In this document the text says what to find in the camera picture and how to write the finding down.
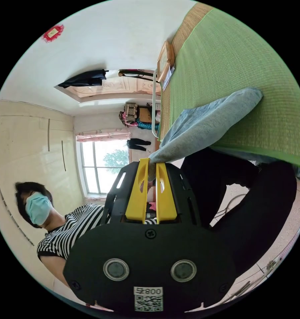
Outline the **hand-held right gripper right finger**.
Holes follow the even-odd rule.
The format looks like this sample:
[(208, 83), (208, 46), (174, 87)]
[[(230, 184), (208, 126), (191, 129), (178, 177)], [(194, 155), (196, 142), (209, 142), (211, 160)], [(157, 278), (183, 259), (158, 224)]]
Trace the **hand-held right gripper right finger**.
[(158, 224), (172, 222), (177, 218), (165, 163), (156, 164), (156, 215)]

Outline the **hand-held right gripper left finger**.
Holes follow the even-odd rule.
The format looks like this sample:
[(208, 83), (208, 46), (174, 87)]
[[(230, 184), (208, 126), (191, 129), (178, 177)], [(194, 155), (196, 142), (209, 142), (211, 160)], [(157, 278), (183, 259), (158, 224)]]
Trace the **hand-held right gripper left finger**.
[(137, 164), (125, 217), (128, 221), (145, 222), (149, 158), (140, 159)]

